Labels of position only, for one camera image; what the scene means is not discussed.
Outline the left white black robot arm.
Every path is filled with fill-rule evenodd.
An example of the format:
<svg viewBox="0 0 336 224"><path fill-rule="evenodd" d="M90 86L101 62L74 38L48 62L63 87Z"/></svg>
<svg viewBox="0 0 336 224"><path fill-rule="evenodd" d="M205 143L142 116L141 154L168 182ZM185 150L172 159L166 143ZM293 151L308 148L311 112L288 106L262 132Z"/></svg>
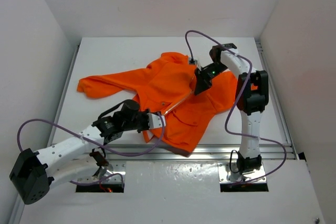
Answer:
<svg viewBox="0 0 336 224"><path fill-rule="evenodd" d="M160 112L141 110L136 101L127 99L102 112L79 133L55 123L52 125L71 137L36 151L20 145L20 154L9 175L26 205L36 203L51 189L67 182L92 186L113 177L107 173L110 164L105 152L113 152L107 145L127 131L164 130L165 118ZM82 176L91 176L95 181L77 182Z"/></svg>

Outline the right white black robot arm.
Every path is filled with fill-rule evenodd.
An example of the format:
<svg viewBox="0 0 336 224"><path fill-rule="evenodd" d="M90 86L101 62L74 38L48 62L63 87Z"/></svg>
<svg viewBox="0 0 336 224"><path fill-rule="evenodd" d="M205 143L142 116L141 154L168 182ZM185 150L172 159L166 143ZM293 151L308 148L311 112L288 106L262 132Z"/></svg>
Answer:
<svg viewBox="0 0 336 224"><path fill-rule="evenodd" d="M212 63L196 68L195 95L210 89L212 80L225 70L237 78L235 102L241 114L241 144L233 173L247 173L261 167L259 130L262 113L269 102L268 73L256 70L252 63L239 55L233 44L216 45L209 51Z"/></svg>

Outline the orange zip jacket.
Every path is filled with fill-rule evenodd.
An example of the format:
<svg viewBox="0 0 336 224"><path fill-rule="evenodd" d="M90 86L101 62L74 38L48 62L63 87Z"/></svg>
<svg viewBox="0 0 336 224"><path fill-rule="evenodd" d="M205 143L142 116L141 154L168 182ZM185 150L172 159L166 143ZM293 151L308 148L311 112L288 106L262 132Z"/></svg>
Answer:
<svg viewBox="0 0 336 224"><path fill-rule="evenodd" d="M77 91L91 99L134 91L133 99L141 110L160 111L165 117L165 130L153 129L151 133L156 137L163 134L165 144L190 154L212 118L231 109L237 87L237 78L225 71L213 79L210 89L194 95L194 71L188 56L165 52L146 68L82 78Z"/></svg>

